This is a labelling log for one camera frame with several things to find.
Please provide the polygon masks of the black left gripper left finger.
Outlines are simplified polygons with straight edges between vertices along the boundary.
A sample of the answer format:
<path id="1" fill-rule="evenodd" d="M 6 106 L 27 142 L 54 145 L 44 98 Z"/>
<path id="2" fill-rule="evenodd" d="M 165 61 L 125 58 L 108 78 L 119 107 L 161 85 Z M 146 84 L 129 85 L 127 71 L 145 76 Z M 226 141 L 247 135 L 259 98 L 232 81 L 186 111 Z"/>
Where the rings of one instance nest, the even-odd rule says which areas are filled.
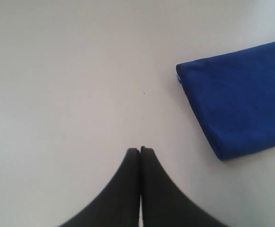
<path id="1" fill-rule="evenodd" d="M 140 211 L 140 152 L 127 150 L 113 178 L 64 227 L 137 227 Z"/>

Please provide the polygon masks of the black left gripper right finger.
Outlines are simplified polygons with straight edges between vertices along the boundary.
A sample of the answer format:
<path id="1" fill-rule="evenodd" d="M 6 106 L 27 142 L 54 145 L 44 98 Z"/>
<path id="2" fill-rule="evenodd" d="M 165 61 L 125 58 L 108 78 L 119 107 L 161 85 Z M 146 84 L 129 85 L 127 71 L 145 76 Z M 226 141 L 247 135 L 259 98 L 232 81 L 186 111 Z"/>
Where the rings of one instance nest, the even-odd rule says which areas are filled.
<path id="1" fill-rule="evenodd" d="M 218 220 L 194 204 L 167 175 L 155 152 L 141 147 L 142 217 L 145 227 L 216 227 Z"/>

